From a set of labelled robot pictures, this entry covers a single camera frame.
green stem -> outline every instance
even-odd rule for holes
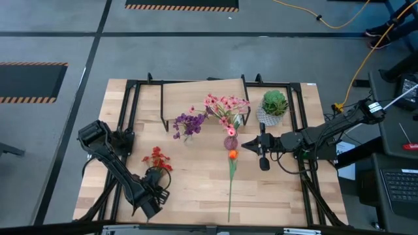
[[[231,193],[233,188],[233,180],[229,180],[229,204],[228,204],[228,223],[229,223],[229,217],[231,216]]]

gray floor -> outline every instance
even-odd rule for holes
[[[96,31],[105,2],[74,0],[70,4],[58,0],[36,3],[6,0],[0,3],[0,32]],[[294,0],[292,3],[322,14],[332,25],[346,22],[362,6],[362,3],[326,0]],[[334,32],[315,21],[313,16],[271,0],[240,0],[239,13],[135,11],[125,10],[123,4],[123,0],[112,1],[105,32]],[[399,4],[394,2],[393,5],[398,7]],[[379,25],[388,17],[384,4],[370,4],[357,20],[339,32],[360,33],[365,27]],[[416,35],[411,35],[411,40],[415,43]],[[253,79],[260,73],[266,81],[317,83],[324,112],[330,112],[332,103],[344,99],[352,76],[370,51],[366,41],[348,38],[103,37],[46,223],[68,222],[72,218],[82,180],[81,167],[86,160],[86,153],[76,141],[76,132],[97,119],[109,78],[145,79],[150,72],[157,80],[203,80],[209,76],[237,78],[241,74]],[[0,227],[31,223],[92,42],[92,37],[0,37],[0,61],[69,63],[55,104],[0,105],[0,142],[26,150],[24,158],[13,155],[0,158]],[[370,70],[390,68],[408,54],[402,41],[377,51],[359,78],[366,78]],[[367,95],[367,89],[354,88],[348,103]],[[365,142],[378,134],[376,126],[363,125],[350,136]],[[359,204],[358,197],[349,194],[344,195],[344,202],[350,224],[371,228],[370,222],[376,220],[373,209]]]

potted succulent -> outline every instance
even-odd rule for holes
[[[277,125],[288,107],[289,103],[280,91],[267,91],[257,110],[257,118],[266,126]]]

wooden table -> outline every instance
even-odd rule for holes
[[[99,119],[116,128],[126,80],[111,79],[103,99]],[[301,84],[306,116],[309,126],[324,122],[318,90],[315,84]],[[238,130],[240,143],[253,140],[259,134],[256,118],[257,107],[267,87],[248,87],[251,112],[246,126]],[[284,88],[279,90],[286,94]],[[297,96],[293,94],[298,126],[301,127]],[[130,102],[127,114],[130,113]],[[153,224],[180,225],[252,225],[252,226],[306,226],[306,216],[298,175],[285,173],[274,162],[271,169],[263,172],[259,168],[259,158],[253,152],[238,148],[239,157],[232,190],[231,221],[227,222],[229,199],[229,166],[227,151],[223,147],[226,133],[216,120],[205,121],[200,134],[193,136],[191,142],[174,140],[175,130],[166,133],[160,120],[160,86],[142,85],[135,117],[135,144],[132,155],[127,160],[128,169],[143,176],[147,166],[141,162],[150,155],[154,146],[171,157],[172,183],[168,188],[170,197],[163,210],[150,219]],[[267,127],[266,132],[279,136],[292,131],[289,112],[275,127]],[[297,171],[297,162],[288,153],[281,163],[289,170]],[[92,161],[80,188],[74,211],[74,219],[83,216],[103,191],[107,169],[98,161]],[[347,223],[338,176],[335,169],[326,161],[319,161],[317,171],[321,194],[340,220]],[[109,197],[105,218],[110,217],[113,196]],[[311,196],[313,218],[318,223],[315,200]],[[133,217],[132,205],[121,196],[117,222],[145,223],[142,210]]]

